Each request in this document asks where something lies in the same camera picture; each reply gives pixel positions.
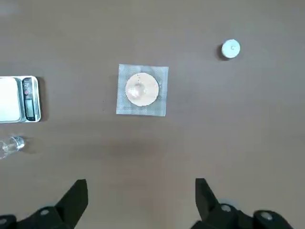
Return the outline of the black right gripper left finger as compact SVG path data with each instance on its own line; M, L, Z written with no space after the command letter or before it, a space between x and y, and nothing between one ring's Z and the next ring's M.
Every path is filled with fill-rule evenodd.
M86 179L78 179L54 206L38 209L18 221L15 215L1 215L2 229L73 229L88 206Z

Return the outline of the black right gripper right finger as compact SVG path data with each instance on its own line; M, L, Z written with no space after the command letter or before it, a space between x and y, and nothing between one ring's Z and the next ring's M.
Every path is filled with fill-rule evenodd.
M220 203L204 178L195 180L195 202L201 217L193 229L292 229L280 214L257 210L248 216L233 205Z

